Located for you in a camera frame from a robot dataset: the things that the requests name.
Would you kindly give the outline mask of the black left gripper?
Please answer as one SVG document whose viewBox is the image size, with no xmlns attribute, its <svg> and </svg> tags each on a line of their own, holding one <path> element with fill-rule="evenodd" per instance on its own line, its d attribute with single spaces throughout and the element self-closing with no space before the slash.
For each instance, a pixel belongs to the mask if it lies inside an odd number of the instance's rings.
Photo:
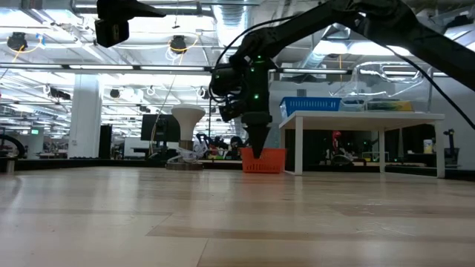
<svg viewBox="0 0 475 267">
<path fill-rule="evenodd" d="M 157 18 L 166 16 L 163 11 L 137 0 L 97 0 L 96 11 L 99 19 L 113 21 L 129 20 L 132 16 Z"/>
</svg>

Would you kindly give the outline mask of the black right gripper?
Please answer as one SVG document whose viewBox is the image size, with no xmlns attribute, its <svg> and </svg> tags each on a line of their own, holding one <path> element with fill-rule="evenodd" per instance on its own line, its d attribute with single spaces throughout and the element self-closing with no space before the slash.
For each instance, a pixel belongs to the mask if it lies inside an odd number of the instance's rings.
<svg viewBox="0 0 475 267">
<path fill-rule="evenodd" d="M 269 71 L 275 63 L 266 56 L 220 63 L 212 71 L 211 99 L 221 114 L 243 114 L 241 121 L 249 135 L 255 159 L 261 157 L 272 116 L 269 108 Z"/>
</svg>

